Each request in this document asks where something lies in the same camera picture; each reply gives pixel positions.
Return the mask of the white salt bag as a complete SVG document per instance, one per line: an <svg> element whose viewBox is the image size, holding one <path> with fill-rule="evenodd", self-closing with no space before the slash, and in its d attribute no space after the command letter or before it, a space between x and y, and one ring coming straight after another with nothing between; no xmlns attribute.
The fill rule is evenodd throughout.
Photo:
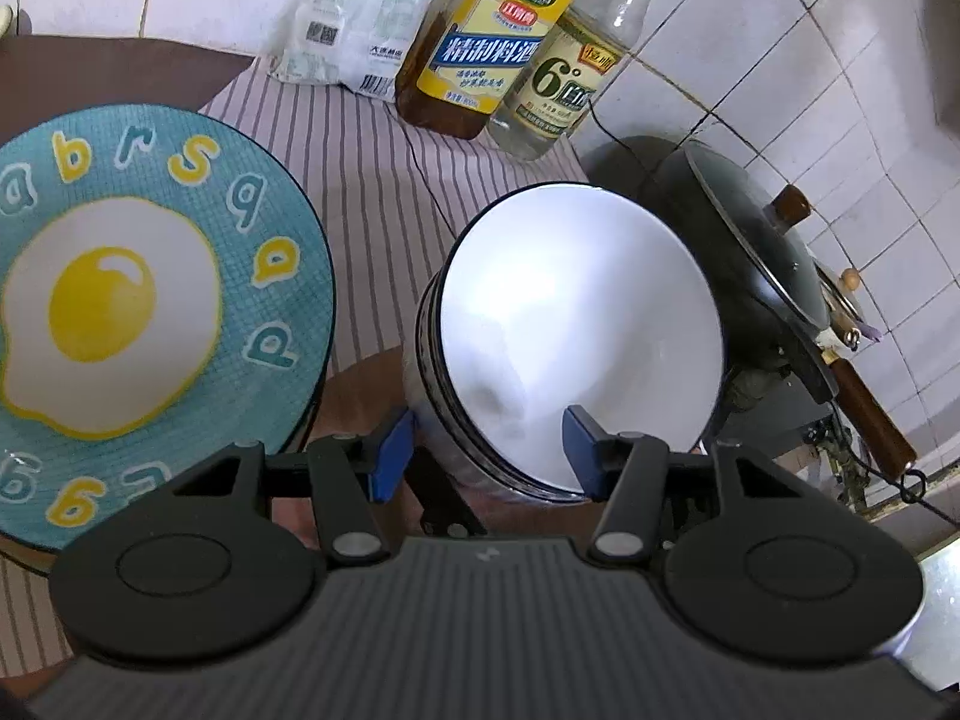
<svg viewBox="0 0 960 720"><path fill-rule="evenodd" d="M352 39L368 31L382 0L293 0L268 54L268 75L291 85L343 80Z"/></svg>

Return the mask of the small pot with lid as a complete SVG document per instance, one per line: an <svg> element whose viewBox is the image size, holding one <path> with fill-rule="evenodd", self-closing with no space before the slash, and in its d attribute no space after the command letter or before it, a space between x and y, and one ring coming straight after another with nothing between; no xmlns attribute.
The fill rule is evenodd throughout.
<svg viewBox="0 0 960 720"><path fill-rule="evenodd" d="M854 277L854 288L850 288L820 260L814 260L820 293L827 304L830 328L839 343L855 353L864 340L878 343L882 332L867 322L866 314L856 299L854 291L859 288L859 275L850 270Z"/></svg>

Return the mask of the white vinegar bottle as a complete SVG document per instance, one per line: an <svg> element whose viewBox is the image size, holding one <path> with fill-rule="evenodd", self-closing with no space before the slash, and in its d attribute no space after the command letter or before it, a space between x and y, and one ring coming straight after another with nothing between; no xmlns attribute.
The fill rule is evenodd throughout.
<svg viewBox="0 0 960 720"><path fill-rule="evenodd" d="M518 160L537 160L583 117L604 78L635 47L651 0L574 0L540 41L488 121Z"/></svg>

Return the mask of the black wok with lid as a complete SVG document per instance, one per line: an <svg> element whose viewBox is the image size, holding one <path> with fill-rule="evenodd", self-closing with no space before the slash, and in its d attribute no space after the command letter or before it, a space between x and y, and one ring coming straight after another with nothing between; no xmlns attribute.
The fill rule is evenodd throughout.
<svg viewBox="0 0 960 720"><path fill-rule="evenodd" d="M617 143L584 161L594 184L651 210L682 239L718 301L733 394L752 374L793 374L818 405L835 405L878 469L898 478L918 454L850 361L825 340L832 314L797 227L812 215L793 184L765 192L743 167L700 142L641 153Z"/></svg>

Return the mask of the striped patchwork tablecloth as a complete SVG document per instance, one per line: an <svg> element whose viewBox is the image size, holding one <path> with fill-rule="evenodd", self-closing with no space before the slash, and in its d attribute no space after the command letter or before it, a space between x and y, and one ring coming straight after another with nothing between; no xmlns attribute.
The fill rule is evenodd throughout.
<svg viewBox="0 0 960 720"><path fill-rule="evenodd" d="M2 137L107 103L198 110L286 166L331 244L337 325L309 434L364 434L404 399L400 345L421 291L460 229L515 188L579 181L569 143L524 166L485 138L407 127L392 107L340 88L277 82L257 60L155 39L7 36Z"/></svg>

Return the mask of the blue fried egg plate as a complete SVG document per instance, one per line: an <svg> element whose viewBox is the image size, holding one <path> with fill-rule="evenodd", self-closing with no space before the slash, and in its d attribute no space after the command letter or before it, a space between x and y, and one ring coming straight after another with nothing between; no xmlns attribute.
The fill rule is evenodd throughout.
<svg viewBox="0 0 960 720"><path fill-rule="evenodd" d="M159 104L2 149L2 533L53 554L226 445L285 449L335 323L331 248L275 156Z"/></svg>

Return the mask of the yellow label cooking wine bottle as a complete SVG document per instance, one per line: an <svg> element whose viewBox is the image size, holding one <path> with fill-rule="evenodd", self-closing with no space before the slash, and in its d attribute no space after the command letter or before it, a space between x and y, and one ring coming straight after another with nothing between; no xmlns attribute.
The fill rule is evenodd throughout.
<svg viewBox="0 0 960 720"><path fill-rule="evenodd" d="M438 0L397 78L407 124L471 140L573 0Z"/></svg>

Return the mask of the white ribbed bowl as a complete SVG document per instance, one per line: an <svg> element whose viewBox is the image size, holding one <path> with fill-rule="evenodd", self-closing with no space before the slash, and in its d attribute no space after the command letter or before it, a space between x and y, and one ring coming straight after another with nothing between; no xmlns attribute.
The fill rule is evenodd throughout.
<svg viewBox="0 0 960 720"><path fill-rule="evenodd" d="M444 472L462 488L509 504L579 505L583 493L537 481L517 470L488 444L455 396L439 344L441 273L428 281L418 303L413 335L404 346L404 388L420 439Z"/></svg>
<svg viewBox="0 0 960 720"><path fill-rule="evenodd" d="M721 324L690 250L618 193L542 184L460 234L438 281L439 353L457 405L508 470L581 484L562 419L690 450L715 411Z"/></svg>

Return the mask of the black gas stove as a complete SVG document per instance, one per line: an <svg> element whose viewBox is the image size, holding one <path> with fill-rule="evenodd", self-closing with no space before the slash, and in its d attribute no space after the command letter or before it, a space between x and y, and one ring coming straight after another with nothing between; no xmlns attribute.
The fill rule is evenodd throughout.
<svg viewBox="0 0 960 720"><path fill-rule="evenodd" d="M817 403L793 374L748 371L732 380L708 437L750 445L857 515L878 522L916 509L955 528L958 463L940 444L926 403L903 398L890 416L918 460L893 476L880 470L839 406Z"/></svg>

